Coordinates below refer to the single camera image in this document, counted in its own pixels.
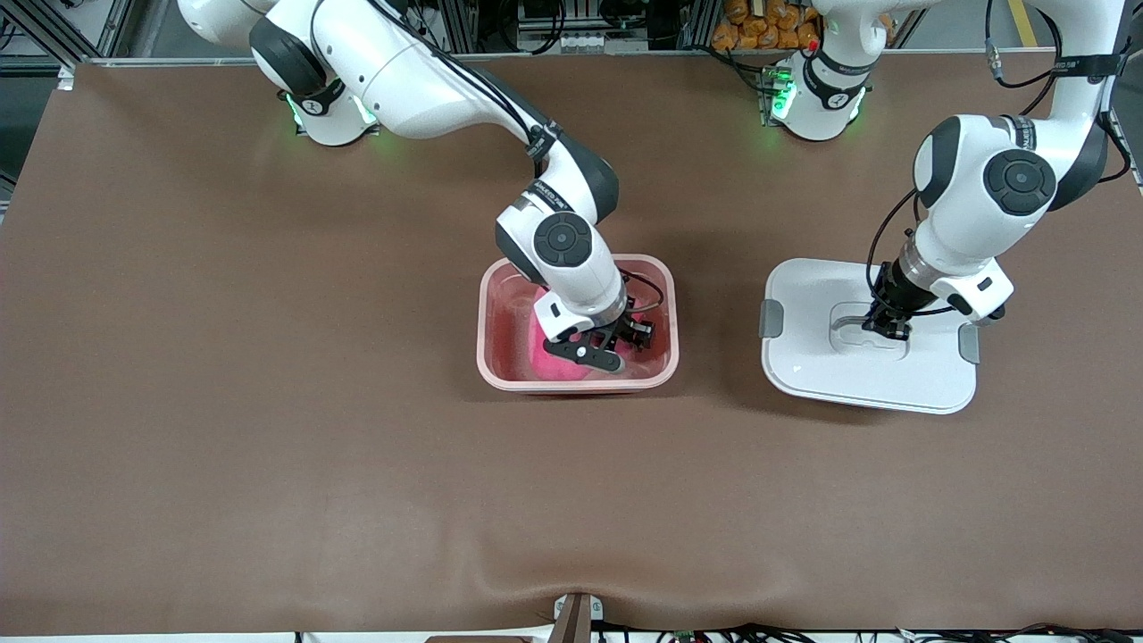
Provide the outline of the pink plush toy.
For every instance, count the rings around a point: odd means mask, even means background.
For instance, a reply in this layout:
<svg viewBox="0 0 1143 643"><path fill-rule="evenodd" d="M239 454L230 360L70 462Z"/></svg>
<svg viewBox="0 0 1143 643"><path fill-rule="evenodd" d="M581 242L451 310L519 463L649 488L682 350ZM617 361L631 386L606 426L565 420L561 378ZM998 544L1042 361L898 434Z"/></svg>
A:
<svg viewBox="0 0 1143 643"><path fill-rule="evenodd" d="M664 359L664 347L661 345L662 338L655 338L660 345L637 349L630 341L616 341L615 351L624 361L624 370L618 373L604 372L592 369L591 365L580 365L563 357L547 354L543 348L546 341L546 333L543 333L538 324L538 318L534 310L528 308L528 365L531 368L534 378L539 381L592 381L600 379L615 379L616 376L623 378L644 378L652 372L661 370L660 362Z"/></svg>

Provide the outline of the white box lid grey handle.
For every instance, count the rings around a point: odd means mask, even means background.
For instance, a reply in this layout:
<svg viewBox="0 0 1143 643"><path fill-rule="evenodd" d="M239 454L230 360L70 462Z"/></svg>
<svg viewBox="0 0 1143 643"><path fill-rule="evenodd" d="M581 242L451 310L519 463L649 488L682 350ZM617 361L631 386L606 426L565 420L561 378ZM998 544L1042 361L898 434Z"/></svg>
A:
<svg viewBox="0 0 1143 643"><path fill-rule="evenodd" d="M865 267L791 259L766 282L761 365L797 397L916 413L956 413L972 403L980 329L954 313L913 318L908 341L863 330L872 305Z"/></svg>

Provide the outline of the pink plastic box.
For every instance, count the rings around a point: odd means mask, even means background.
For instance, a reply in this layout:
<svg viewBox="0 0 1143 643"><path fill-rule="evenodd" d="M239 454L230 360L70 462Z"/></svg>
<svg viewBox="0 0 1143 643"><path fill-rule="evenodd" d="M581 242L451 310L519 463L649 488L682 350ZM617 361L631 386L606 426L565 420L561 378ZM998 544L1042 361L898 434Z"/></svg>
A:
<svg viewBox="0 0 1143 643"><path fill-rule="evenodd" d="M681 355L674 278L664 263L647 254L618 254L616 263L620 270L634 274L629 292L638 305L656 302L655 289L663 292L661 304L640 318L655 325L655 338L662 338L665 356L660 371L637 379L616 376L592 381L536 380L528 365L528 308L544 290L502 259L486 270L480 284L475 357L482 378L496 389L525 395L581 396L641 392L669 381ZM655 338L652 346L660 345Z"/></svg>

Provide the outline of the brown table mat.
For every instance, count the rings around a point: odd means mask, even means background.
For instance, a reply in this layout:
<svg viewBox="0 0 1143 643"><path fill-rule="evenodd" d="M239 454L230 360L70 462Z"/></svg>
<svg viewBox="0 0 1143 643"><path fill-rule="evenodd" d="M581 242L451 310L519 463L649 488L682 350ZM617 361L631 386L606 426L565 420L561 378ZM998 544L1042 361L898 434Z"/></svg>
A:
<svg viewBox="0 0 1143 643"><path fill-rule="evenodd" d="M254 66L78 70L0 225L0 635L501 630L585 590L640 628L1143 627L1143 194L1001 264L972 403L767 381L792 257L861 262L975 54L892 54L804 144L708 56L488 69L613 164L613 251L674 274L658 388L526 397L475 363L497 127L326 148Z"/></svg>

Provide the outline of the white connector strip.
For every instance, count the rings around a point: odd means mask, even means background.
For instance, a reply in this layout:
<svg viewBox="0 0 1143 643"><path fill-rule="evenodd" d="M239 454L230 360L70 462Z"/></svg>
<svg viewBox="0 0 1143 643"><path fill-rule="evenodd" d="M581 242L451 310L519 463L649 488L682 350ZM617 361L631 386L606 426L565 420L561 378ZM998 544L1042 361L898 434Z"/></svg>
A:
<svg viewBox="0 0 1143 643"><path fill-rule="evenodd" d="M623 40L605 32L563 33L558 41L559 54L608 54L616 53Z"/></svg>

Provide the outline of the orange snack bags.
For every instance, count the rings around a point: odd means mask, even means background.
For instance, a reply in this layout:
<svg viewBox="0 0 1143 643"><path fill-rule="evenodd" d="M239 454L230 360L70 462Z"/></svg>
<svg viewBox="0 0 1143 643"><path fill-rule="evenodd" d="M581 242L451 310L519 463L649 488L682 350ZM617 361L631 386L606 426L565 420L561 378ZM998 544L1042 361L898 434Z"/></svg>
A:
<svg viewBox="0 0 1143 643"><path fill-rule="evenodd" d="M716 50L804 50L821 43L821 14L791 0L724 0L710 46Z"/></svg>

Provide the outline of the aluminium frame post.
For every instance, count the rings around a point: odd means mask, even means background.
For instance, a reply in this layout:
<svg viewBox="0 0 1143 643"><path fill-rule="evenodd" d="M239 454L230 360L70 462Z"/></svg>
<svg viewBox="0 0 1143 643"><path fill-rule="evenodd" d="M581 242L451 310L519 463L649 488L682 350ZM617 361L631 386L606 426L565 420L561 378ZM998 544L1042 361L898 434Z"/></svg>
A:
<svg viewBox="0 0 1143 643"><path fill-rule="evenodd" d="M138 0L0 0L0 79L72 88L82 63L114 57Z"/></svg>

